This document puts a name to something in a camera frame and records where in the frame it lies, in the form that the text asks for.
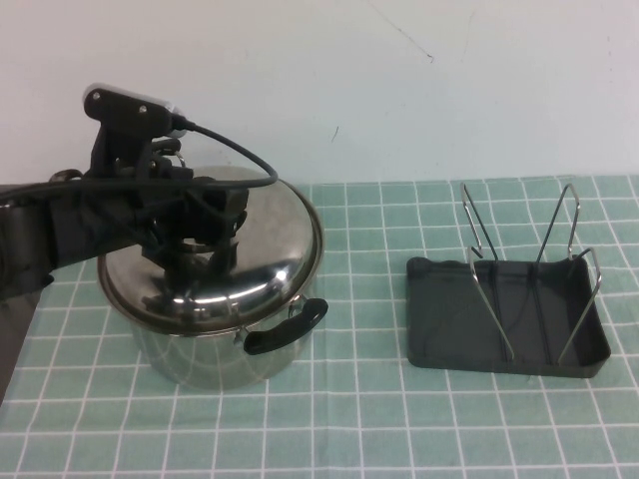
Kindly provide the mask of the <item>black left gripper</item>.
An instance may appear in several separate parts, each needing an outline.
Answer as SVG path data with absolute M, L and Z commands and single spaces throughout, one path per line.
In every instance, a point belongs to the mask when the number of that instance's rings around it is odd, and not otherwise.
M 160 268 L 177 269 L 181 252 L 176 244 L 215 244 L 215 254 L 235 254 L 236 235 L 247 218 L 246 188 L 214 188 L 213 178 L 198 177 L 197 187 L 144 198 L 136 211 L 136 226 L 150 234 L 147 259 Z

